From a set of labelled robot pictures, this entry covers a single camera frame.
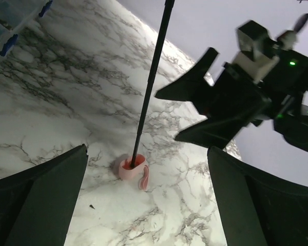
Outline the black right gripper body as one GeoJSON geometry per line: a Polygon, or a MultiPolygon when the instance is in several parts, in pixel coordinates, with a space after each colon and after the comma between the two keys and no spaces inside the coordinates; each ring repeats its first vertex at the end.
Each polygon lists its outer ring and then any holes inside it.
{"type": "Polygon", "coordinates": [[[272,119],[279,127],[308,128],[308,57],[283,51],[279,61],[258,84],[236,62],[225,63],[214,85],[204,79],[218,53],[210,48],[193,66],[197,85],[192,99],[207,120],[199,128],[241,128],[272,119]]]}

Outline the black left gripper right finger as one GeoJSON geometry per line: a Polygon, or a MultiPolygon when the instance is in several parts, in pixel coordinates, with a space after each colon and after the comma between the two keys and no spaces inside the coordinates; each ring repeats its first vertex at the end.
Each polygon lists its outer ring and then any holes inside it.
{"type": "Polygon", "coordinates": [[[217,147],[207,159],[227,245],[308,245],[308,187],[217,147]]]}

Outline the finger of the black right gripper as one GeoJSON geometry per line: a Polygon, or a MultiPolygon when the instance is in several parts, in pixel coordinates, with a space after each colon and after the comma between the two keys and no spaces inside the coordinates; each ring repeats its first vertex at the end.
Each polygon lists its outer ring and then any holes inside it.
{"type": "Polygon", "coordinates": [[[218,56],[216,49],[210,47],[203,56],[182,76],[158,90],[157,99],[192,101],[199,94],[210,92],[211,86],[204,76],[218,56]]]}
{"type": "Polygon", "coordinates": [[[179,132],[175,141],[224,149],[245,125],[246,120],[242,117],[209,118],[179,132]]]}

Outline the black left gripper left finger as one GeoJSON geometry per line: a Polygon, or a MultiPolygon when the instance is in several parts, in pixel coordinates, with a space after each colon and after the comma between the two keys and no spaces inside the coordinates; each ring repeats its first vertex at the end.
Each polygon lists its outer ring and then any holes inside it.
{"type": "Polygon", "coordinates": [[[0,179],[0,245],[64,245],[87,162],[80,145],[0,179]]]}

